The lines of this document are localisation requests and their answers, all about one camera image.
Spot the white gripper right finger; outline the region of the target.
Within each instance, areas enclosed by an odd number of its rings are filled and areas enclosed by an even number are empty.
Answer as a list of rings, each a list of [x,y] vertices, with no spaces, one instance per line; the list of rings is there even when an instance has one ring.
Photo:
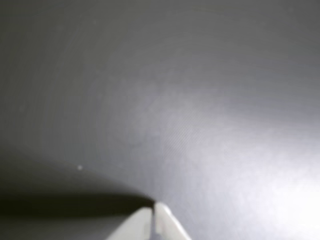
[[[162,203],[154,204],[155,232],[164,240],[191,240],[170,208]]]

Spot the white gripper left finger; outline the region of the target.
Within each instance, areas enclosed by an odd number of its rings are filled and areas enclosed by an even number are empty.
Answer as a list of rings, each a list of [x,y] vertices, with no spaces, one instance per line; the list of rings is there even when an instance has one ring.
[[[142,207],[132,213],[107,240],[149,240],[152,231],[153,210]]]

